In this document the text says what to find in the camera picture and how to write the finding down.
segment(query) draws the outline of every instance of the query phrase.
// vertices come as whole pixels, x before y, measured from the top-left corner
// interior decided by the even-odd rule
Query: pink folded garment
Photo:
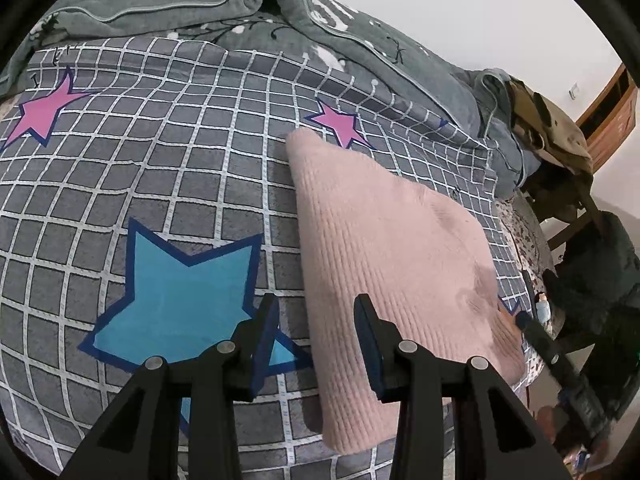
[[[306,128],[289,135],[287,153],[329,447],[357,453],[396,434],[399,405],[378,402],[360,354],[353,300],[361,292],[438,357],[484,356],[510,384],[523,375],[521,336],[499,306],[488,243],[470,213]]]

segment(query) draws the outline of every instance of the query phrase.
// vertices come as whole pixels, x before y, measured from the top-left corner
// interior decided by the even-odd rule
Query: wall
[[[573,0],[338,0],[468,69],[499,67],[576,119],[620,59]],[[568,91],[578,83],[575,101]]]

